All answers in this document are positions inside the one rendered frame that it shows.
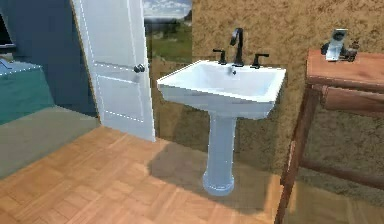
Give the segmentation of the white pedestal sink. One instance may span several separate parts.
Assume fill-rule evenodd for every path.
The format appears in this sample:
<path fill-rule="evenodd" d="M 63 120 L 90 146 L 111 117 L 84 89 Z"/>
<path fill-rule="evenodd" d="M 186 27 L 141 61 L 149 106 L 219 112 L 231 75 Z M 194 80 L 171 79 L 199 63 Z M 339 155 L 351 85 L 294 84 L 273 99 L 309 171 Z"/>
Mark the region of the white pedestal sink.
<path fill-rule="evenodd" d="M 157 80 L 166 101 L 209 114 L 210 130 L 203 188 L 226 196 L 234 189 L 232 174 L 236 122 L 260 120 L 275 107 L 286 70 L 250 65 L 237 67 L 199 60 Z"/>

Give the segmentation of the silver black gadget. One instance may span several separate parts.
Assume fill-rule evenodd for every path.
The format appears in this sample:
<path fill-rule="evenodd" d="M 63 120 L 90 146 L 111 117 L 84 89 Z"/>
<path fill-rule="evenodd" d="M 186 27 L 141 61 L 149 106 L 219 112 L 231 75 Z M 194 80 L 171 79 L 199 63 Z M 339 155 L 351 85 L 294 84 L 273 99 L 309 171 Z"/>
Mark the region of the silver black gadget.
<path fill-rule="evenodd" d="M 322 45 L 320 51 L 329 62 L 348 61 L 353 62 L 357 56 L 360 44 L 358 39 L 354 39 L 350 45 L 345 46 L 344 41 L 348 30 L 336 28 L 331 33 L 331 39 Z"/>

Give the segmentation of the brown wooden table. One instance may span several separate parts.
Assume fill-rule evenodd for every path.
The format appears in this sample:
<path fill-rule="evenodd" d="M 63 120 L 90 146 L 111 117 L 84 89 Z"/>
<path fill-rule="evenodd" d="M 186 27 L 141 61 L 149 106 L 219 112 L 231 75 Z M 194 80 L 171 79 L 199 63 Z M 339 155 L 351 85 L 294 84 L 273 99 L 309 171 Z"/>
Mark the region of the brown wooden table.
<path fill-rule="evenodd" d="M 280 179 L 283 190 L 274 224 L 283 224 L 301 167 L 384 190 L 384 177 L 326 166 L 303 157 L 317 105 L 384 118 L 384 53 L 361 52 L 352 61 L 329 62 L 319 50 L 308 51 L 303 100 Z"/>

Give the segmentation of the window with outdoor view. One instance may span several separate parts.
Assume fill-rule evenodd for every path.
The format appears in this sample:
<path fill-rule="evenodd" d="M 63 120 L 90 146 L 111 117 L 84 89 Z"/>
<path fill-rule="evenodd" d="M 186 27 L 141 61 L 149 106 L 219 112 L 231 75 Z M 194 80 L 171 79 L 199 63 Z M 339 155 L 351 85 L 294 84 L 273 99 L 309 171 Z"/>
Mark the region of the window with outdoor view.
<path fill-rule="evenodd" d="M 150 59 L 192 60 L 192 0 L 143 0 Z"/>

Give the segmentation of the black sink faucet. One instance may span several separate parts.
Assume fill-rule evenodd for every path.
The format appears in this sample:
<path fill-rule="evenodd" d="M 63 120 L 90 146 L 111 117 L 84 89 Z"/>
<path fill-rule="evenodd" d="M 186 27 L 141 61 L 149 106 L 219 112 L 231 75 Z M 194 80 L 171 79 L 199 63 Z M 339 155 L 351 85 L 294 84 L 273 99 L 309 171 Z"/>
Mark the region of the black sink faucet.
<path fill-rule="evenodd" d="M 231 35 L 230 45 L 237 45 L 234 66 L 235 67 L 243 67 L 244 62 L 242 59 L 242 50 L 243 50 L 243 29 L 236 28 Z"/>

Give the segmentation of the white room door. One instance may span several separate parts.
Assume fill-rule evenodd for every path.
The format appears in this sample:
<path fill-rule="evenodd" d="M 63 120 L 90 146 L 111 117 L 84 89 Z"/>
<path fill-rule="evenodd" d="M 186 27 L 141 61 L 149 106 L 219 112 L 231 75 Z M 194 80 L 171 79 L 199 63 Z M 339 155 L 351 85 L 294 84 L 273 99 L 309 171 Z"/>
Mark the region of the white room door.
<path fill-rule="evenodd" d="M 101 124 L 154 141 L 143 0 L 70 2 Z"/>

